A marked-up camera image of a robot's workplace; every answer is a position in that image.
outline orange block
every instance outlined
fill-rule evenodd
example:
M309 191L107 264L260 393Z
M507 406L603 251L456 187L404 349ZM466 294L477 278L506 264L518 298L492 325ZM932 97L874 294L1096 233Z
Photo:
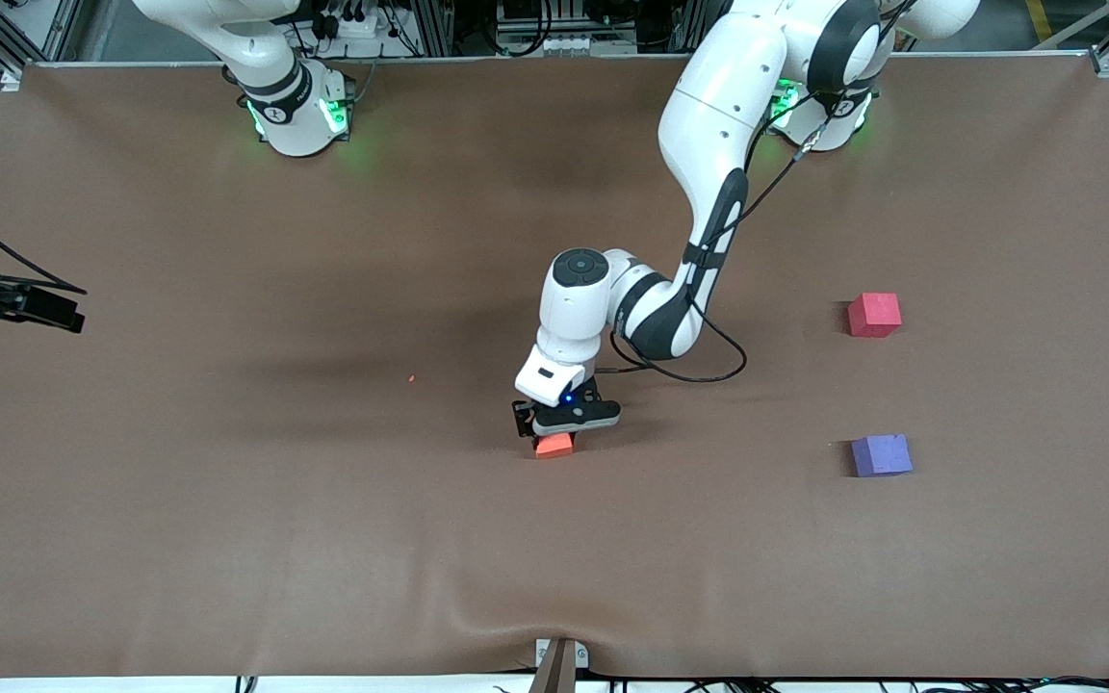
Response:
M554 457L570 456L572 453L572 435L546 435L537 439L537 447L533 450L537 451L538 460L551 460Z

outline cable connector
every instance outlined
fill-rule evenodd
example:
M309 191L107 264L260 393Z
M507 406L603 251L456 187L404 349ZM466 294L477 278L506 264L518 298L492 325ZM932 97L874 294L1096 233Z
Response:
M806 140L802 141L802 145L798 146L797 152L793 154L793 161L797 162L798 159L802 159L802 155L806 154L807 152L811 152L814 145L820 141L821 135L824 135L824 131L828 130L828 122L831 120L832 119L828 119L828 121L820 123L820 126L816 128L813 131L813 133L807 135Z

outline red cube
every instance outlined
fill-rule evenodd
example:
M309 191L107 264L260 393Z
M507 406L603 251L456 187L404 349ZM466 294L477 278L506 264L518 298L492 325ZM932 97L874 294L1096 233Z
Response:
M902 327L902 307L896 294L859 294L849 304L853 337L888 337Z

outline green led light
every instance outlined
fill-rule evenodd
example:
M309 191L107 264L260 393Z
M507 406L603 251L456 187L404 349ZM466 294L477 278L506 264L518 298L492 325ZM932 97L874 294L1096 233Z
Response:
M791 79L779 79L777 89L773 93L773 105L770 108L770 118L775 113L781 113L782 111L788 111L800 101L798 88L802 86L801 83L793 82ZM784 114L782 118L777 119L774 124L779 128L784 128L790 123L790 114Z
M264 124L260 122L260 114L255 113L255 105L252 105L251 101L246 101L246 110L251 111L252 121L255 121L255 132L258 132L260 136L264 136Z
M323 99L319 100L319 110L323 111L325 115L325 121L327 121L327 128L330 128L335 133L345 132L345 106L338 104L338 102L327 102Z

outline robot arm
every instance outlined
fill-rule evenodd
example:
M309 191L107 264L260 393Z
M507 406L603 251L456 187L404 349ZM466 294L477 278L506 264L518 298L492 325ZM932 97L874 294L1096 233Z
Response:
M230 68L255 128L288 156L318 153L346 135L353 95L336 70L298 59L268 19L298 9L299 0L135 0L146 18L176 28Z
M902 3L894 3L894 9ZM978 9L978 0L918 0L897 19L897 26L920 40L947 39L963 30Z
M673 279L627 251L581 248L554 258L537 343L515 381L529 398L547 407L567 402L593 377L607 325L648 360L690 350L730 252L731 224L747 202L744 162L777 80L843 91L872 61L879 37L872 0L771 8L763 0L735 1L704 37L661 114L661 154L692 216Z

